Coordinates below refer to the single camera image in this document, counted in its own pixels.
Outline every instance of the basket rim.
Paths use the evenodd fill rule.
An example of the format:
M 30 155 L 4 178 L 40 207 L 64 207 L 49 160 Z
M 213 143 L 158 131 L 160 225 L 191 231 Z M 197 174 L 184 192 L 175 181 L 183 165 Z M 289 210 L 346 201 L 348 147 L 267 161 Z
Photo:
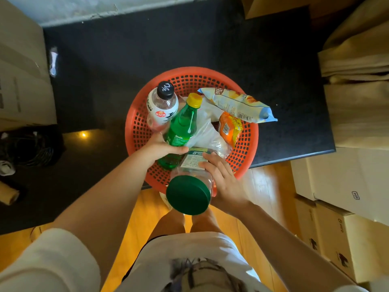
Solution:
M 235 83 L 232 79 L 227 77 L 226 75 L 223 75 L 222 73 L 219 73 L 215 70 L 211 70 L 209 68 L 203 68 L 203 67 L 180 67 L 180 68 L 174 68 L 172 70 L 168 70 L 164 73 L 159 74 L 158 76 L 154 77 L 151 79 L 146 85 L 143 86 L 143 88 L 137 93 L 135 96 L 133 102 L 131 103 L 131 106 L 128 110 L 127 117 L 126 117 L 126 124 L 124 128 L 124 137 L 125 137 L 125 143 L 126 143 L 126 148 L 128 155 L 132 155 L 134 152 L 136 152 L 136 149 L 134 145 L 134 137 L 132 133 L 132 129 L 130 128 L 132 126 L 132 119 L 135 117 L 135 114 L 137 112 L 137 109 L 135 107 L 139 106 L 143 99 L 144 99 L 144 93 L 149 93 L 155 86 L 158 85 L 158 83 L 162 80 L 166 80 L 167 78 L 171 79 L 173 77 L 176 77 L 179 75 L 181 76 L 182 74 L 186 73 L 206 73 L 210 77 L 214 76 L 217 77 L 218 80 L 227 82 L 227 86 L 229 89 L 232 89 L 237 92 L 245 93 L 242 88 Z M 258 139 L 258 124 L 256 123 L 247 123 L 250 127 L 250 132 L 251 132 L 251 138 L 252 139 Z M 250 151 L 248 152 L 245 161 L 241 164 L 240 167 L 237 168 L 235 172 L 235 177 L 237 179 L 240 179 L 246 171 L 249 169 L 251 166 L 251 163 L 255 157 L 255 153 L 257 151 L 258 147 L 258 141 L 253 141 L 250 142 Z M 155 186 L 154 181 L 155 179 L 150 175 L 146 174 L 145 181 L 155 188 L 156 190 L 165 193 L 166 192 L 166 186 L 163 184 L 160 184 L 158 182 L 158 186 Z

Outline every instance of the black bottle cap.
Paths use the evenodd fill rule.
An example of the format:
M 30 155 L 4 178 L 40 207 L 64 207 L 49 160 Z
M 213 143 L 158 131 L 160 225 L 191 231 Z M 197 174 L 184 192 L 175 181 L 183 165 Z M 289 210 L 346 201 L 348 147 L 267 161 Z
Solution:
M 174 95 L 174 86 L 168 81 L 162 81 L 158 84 L 157 94 L 163 100 L 169 100 Z

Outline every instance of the bottle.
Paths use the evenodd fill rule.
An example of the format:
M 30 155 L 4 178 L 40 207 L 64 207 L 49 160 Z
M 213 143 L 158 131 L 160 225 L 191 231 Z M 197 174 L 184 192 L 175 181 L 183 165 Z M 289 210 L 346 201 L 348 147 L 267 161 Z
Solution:
M 178 110 L 178 98 L 174 86 L 162 81 L 157 88 L 151 90 L 147 97 L 147 124 L 153 132 L 163 131 Z
M 172 170 L 166 189 L 169 204 L 187 215 L 199 215 L 207 210 L 215 187 L 211 173 L 198 166 L 198 162 L 207 162 L 203 152 L 210 154 L 213 150 L 190 148 L 180 164 Z
M 186 105 L 172 119 L 168 132 L 164 135 L 165 141 L 171 146 L 183 146 L 197 131 L 197 109 L 201 106 L 202 97 L 196 93 L 190 93 Z M 181 156 L 168 154 L 158 160 L 158 164 L 164 169 L 175 168 L 181 160 Z

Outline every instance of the red sticker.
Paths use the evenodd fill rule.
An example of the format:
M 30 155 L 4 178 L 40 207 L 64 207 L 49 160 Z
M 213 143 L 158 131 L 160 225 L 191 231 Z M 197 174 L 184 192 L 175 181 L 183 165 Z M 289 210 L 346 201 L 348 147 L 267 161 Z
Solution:
M 163 112 L 163 111 L 155 112 L 155 114 L 156 114 L 158 117 L 160 117 L 160 118 L 166 117 L 166 114 L 165 114 L 165 112 Z

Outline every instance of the clear plastic bottle with black cap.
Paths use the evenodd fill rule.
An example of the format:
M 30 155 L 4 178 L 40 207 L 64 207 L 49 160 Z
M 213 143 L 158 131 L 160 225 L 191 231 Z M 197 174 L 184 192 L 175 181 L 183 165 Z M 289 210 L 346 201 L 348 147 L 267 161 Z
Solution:
M 167 128 L 178 110 L 174 86 L 168 81 L 159 83 L 147 97 L 147 109 L 147 124 L 153 132 L 161 132 Z

